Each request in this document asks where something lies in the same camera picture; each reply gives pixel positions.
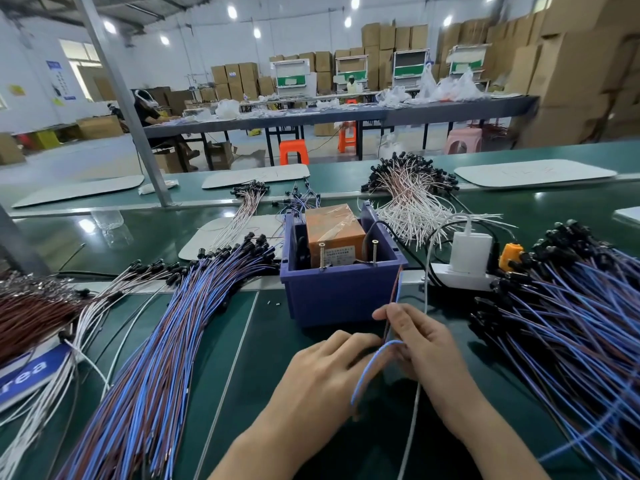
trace green workbench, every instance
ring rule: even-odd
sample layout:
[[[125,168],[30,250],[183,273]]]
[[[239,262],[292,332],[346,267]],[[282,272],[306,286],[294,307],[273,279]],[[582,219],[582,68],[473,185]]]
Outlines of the green workbench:
[[[348,180],[350,189],[359,188],[364,183],[363,180],[356,179],[357,175],[364,175],[364,180],[368,178],[367,171],[362,171],[361,174],[355,170],[351,172],[354,168],[351,164],[333,164],[333,168],[333,177],[345,178],[345,185]],[[633,170],[630,163],[625,168]],[[319,182],[312,183],[316,190],[318,185]],[[339,191],[344,191],[344,187],[340,187]],[[503,213],[505,221],[519,227],[516,235],[525,246],[530,246],[541,237],[555,221],[575,218],[592,227],[599,238],[611,241],[631,254],[640,255],[638,231],[612,219],[615,209],[640,205],[640,182],[601,183],[535,191],[474,191],[460,193],[459,197],[473,212]],[[355,198],[342,201],[357,211]],[[331,203],[342,201],[336,199]],[[83,216],[21,219],[18,225],[53,269],[59,268],[80,244],[85,243],[84,248],[69,261],[65,269],[119,273],[137,258],[146,262],[158,258],[164,258],[168,262],[176,260],[178,251],[198,227],[220,217],[225,210],[232,209],[234,207],[201,207],[171,212],[123,211],[125,228],[120,229],[120,236],[112,239],[114,242],[111,245],[107,244],[98,229],[94,233],[86,233],[82,229],[78,222],[87,218]],[[259,213],[276,211],[270,204],[263,204],[259,208]],[[473,292],[462,290],[434,289],[429,295],[429,313],[450,327],[471,373],[492,404],[523,437],[535,455],[543,454],[562,444],[564,439],[540,403],[510,372],[500,357],[468,329],[466,318],[472,309],[474,295]],[[90,358],[96,358],[121,323],[144,298],[144,295],[132,296],[111,313],[88,352]],[[164,312],[169,298],[168,294],[158,295],[154,304],[145,311],[126,342],[121,364],[148,336]],[[416,285],[407,284],[403,287],[402,301],[420,307],[421,298]],[[244,341],[239,347],[245,326]],[[226,313],[216,317],[206,330],[198,352],[186,429],[174,478],[193,478],[238,350],[236,365],[199,480],[206,478],[235,436],[251,423],[267,403],[292,355],[297,350],[326,338],[337,328],[327,326],[300,330],[289,316],[282,289],[240,291],[235,295]],[[380,324],[351,324],[346,329],[380,332]],[[116,338],[98,361],[101,369],[108,366],[118,345],[119,340]],[[84,376],[89,368],[81,364],[80,370],[81,376]],[[80,386],[79,400],[66,439],[61,444],[60,460],[56,468],[59,468],[60,461],[68,455],[94,411],[101,389],[100,380],[93,373]],[[415,386],[407,381],[386,385],[381,378],[375,380],[362,405],[358,421],[348,423],[327,448],[304,467],[299,477],[396,478],[408,432],[414,393]],[[44,477],[60,444],[73,396],[74,392],[71,390],[60,411],[23,459],[16,478]],[[0,448],[4,449],[18,427],[19,421],[16,421],[0,431]],[[593,469],[573,452],[551,461],[547,467],[554,479],[597,478]],[[448,479],[479,478],[468,453],[445,430],[423,395],[405,478],[427,476]]]
[[[488,165],[517,161],[546,159],[568,159],[617,171],[619,174],[640,174],[640,142],[621,141],[601,144],[580,144],[529,150],[505,150],[501,152],[469,153],[462,155],[438,155],[433,165],[448,172],[461,166]],[[320,163],[309,166],[309,183],[320,194],[359,192],[371,174],[375,161]],[[233,199],[228,188],[203,190],[203,181],[210,171],[167,175],[167,179],[178,180],[179,186],[169,190],[173,203],[178,207],[206,207],[219,205],[221,200]],[[269,195],[283,196],[290,191],[292,182],[269,183]],[[11,204],[39,190],[44,185],[0,185],[0,205],[11,217],[34,217],[46,215],[87,214],[90,210],[112,209],[144,210],[160,208],[155,194],[138,195],[137,189],[87,198],[46,203],[14,209]]]

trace pink stool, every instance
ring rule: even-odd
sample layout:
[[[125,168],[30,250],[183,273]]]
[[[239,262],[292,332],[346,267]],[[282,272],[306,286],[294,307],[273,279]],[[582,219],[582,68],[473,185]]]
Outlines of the pink stool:
[[[462,128],[459,130],[451,130],[447,138],[447,144],[444,147],[444,154],[450,155],[453,147],[458,143],[464,143],[467,147],[466,153],[479,153],[482,145],[482,129],[481,128]]]

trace yellow sign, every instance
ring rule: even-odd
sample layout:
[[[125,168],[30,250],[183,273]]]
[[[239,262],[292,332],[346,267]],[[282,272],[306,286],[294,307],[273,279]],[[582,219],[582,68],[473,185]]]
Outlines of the yellow sign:
[[[24,88],[17,84],[9,84],[9,92],[14,96],[24,96]]]

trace orange box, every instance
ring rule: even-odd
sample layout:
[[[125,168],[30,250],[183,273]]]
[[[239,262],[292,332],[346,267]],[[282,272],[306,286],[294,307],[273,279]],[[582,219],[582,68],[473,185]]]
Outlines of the orange box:
[[[348,204],[307,209],[306,216],[311,267],[320,267],[321,242],[325,266],[344,266],[362,259],[366,233]]]

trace ceiling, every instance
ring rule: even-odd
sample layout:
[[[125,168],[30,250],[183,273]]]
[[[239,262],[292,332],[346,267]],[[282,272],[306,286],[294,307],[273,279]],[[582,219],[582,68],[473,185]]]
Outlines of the ceiling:
[[[144,26],[211,0],[93,0],[98,13],[123,32],[142,32]],[[0,0],[9,18],[40,16],[83,25],[73,0]]]

